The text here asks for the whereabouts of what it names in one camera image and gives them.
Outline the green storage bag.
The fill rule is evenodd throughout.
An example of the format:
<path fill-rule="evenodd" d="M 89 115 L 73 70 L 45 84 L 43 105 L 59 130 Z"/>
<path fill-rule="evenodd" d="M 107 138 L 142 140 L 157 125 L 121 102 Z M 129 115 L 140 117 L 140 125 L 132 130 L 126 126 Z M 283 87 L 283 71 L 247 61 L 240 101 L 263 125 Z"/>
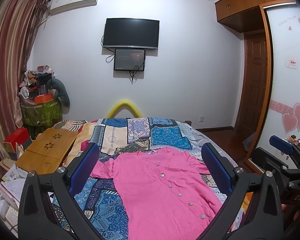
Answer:
<path fill-rule="evenodd" d="M 62 110 L 59 102 L 52 99 L 38 105 L 21 105 L 23 123 L 28 126 L 51 127 L 62 119 Z"/>

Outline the patchwork patterned bed cover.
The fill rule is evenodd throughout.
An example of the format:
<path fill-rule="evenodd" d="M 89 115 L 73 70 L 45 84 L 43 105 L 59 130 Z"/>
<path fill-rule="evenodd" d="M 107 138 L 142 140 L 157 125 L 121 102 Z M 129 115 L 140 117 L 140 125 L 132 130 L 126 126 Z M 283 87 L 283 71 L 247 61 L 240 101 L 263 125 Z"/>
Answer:
<path fill-rule="evenodd" d="M 89 142 L 100 149 L 100 161 L 115 159 L 121 153 L 149 151 L 165 146 L 201 158 L 201 148 L 211 142 L 203 133 L 189 124 L 166 118 L 105 118 L 92 122 L 61 121 L 55 129 L 78 133 L 64 165 L 81 155 Z M 128 216 L 117 193 L 113 180 L 89 177 L 75 201 L 104 239 L 127 239 Z"/>

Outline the striped brown curtain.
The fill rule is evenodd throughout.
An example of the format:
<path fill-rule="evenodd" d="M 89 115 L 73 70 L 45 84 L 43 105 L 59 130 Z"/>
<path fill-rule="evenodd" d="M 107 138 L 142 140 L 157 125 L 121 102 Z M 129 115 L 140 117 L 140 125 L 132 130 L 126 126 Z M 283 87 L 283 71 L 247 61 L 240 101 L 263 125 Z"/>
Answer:
<path fill-rule="evenodd" d="M 47 4 L 48 0 L 0 3 L 0 161 L 8 156 L 3 141 L 23 125 L 19 85 Z M 0 177 L 3 173 L 0 166 Z"/>

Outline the orange box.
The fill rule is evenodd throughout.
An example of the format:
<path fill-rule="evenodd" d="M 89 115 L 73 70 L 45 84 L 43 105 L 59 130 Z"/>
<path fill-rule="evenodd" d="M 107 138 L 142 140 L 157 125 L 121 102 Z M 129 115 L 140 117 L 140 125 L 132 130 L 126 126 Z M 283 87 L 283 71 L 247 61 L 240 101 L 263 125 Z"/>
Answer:
<path fill-rule="evenodd" d="M 46 103 L 53 100 L 53 95 L 52 94 L 42 94 L 38 95 L 34 98 L 34 103 L 36 105 L 41 104 L 41 103 Z"/>

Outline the pink knit cardigan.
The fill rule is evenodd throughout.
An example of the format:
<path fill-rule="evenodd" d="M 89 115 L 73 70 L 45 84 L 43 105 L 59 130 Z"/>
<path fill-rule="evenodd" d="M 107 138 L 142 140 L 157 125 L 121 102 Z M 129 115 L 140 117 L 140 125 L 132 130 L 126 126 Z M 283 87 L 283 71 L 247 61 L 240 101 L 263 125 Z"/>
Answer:
<path fill-rule="evenodd" d="M 129 239 L 197 239 L 222 207 L 202 180 L 209 173 L 189 152 L 164 147 L 98 161 L 90 175 L 113 180 Z"/>

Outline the brown wooden door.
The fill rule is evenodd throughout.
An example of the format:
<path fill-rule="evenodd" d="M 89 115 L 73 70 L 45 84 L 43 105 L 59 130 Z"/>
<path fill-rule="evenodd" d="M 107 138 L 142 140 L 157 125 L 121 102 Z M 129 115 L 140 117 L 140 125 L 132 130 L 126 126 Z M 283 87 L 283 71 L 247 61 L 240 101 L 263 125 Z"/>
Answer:
<path fill-rule="evenodd" d="M 235 130 L 249 136 L 260 120 L 267 83 L 265 32 L 244 35 L 244 79 Z"/>

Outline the small black wall monitor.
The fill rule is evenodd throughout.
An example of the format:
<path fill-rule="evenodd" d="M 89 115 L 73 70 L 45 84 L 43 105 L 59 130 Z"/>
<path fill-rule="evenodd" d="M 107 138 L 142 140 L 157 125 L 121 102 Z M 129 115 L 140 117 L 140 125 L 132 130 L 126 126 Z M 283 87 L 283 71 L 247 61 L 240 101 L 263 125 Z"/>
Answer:
<path fill-rule="evenodd" d="M 115 71 L 143 72 L 146 51 L 143 49 L 116 49 L 114 56 Z"/>

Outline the wooden lap desk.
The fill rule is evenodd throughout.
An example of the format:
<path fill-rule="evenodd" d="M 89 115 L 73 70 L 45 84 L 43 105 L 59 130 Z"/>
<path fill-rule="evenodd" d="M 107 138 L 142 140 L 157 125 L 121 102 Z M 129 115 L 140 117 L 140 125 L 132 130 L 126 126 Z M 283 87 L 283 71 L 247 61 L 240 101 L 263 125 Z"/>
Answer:
<path fill-rule="evenodd" d="M 55 172 L 70 151 L 78 133 L 48 128 L 39 135 L 16 161 L 15 165 L 26 172 L 38 174 Z"/>

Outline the black wall television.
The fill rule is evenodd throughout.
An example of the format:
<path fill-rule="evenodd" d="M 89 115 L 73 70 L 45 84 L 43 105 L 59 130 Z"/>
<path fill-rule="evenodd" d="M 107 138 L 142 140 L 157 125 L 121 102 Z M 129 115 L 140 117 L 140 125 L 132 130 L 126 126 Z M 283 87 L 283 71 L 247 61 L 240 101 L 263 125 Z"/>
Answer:
<path fill-rule="evenodd" d="M 108 48 L 158 49 L 160 21 L 137 18 L 108 18 L 103 46 Z"/>

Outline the red box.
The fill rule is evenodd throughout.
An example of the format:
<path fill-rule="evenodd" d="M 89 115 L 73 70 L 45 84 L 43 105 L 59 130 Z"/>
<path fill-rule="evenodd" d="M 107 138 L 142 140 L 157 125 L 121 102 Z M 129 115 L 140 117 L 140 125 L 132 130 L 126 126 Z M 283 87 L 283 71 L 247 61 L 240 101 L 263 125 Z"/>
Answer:
<path fill-rule="evenodd" d="M 18 128 L 3 141 L 3 145 L 8 153 L 15 153 L 16 144 L 22 145 L 29 138 L 30 136 L 27 128 Z"/>

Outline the brown wooden wardrobe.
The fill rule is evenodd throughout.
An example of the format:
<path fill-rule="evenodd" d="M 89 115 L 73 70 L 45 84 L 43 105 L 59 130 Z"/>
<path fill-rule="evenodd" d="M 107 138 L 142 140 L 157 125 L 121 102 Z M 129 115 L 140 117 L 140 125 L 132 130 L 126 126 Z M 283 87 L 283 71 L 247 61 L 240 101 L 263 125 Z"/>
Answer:
<path fill-rule="evenodd" d="M 216 0 L 217 21 L 244 38 L 244 72 L 235 129 L 255 168 L 261 147 L 293 167 L 270 145 L 276 135 L 300 144 L 300 5 L 295 0 Z"/>

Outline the grey striped bed sheet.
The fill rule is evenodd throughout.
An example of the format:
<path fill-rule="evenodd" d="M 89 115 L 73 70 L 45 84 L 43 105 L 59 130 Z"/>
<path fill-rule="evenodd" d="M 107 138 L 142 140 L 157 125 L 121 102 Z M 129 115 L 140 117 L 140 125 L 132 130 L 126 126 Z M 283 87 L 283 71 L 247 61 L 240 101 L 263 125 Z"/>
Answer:
<path fill-rule="evenodd" d="M 187 137 L 192 147 L 189 150 L 190 155 L 196 157 L 199 160 L 202 160 L 201 149 L 205 143 L 211 143 L 213 147 L 217 150 L 217 152 L 228 159 L 228 161 L 233 165 L 233 167 L 237 167 L 237 163 L 230 157 L 221 147 L 219 147 L 213 140 L 204 135 L 203 133 L 197 131 L 189 124 L 185 122 L 178 122 L 178 126 L 180 128 L 181 134 L 183 137 Z"/>

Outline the yellow foam tube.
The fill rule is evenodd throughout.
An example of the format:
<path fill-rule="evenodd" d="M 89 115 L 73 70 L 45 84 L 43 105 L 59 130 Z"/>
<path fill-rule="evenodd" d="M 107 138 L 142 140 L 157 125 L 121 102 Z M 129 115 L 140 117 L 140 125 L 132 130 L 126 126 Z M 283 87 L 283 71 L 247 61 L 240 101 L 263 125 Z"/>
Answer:
<path fill-rule="evenodd" d="M 135 118 L 142 118 L 142 114 L 137 109 L 137 107 L 128 100 L 121 100 L 116 103 L 110 112 L 107 114 L 107 118 L 114 118 L 118 113 L 120 113 L 123 109 L 130 112 Z"/>

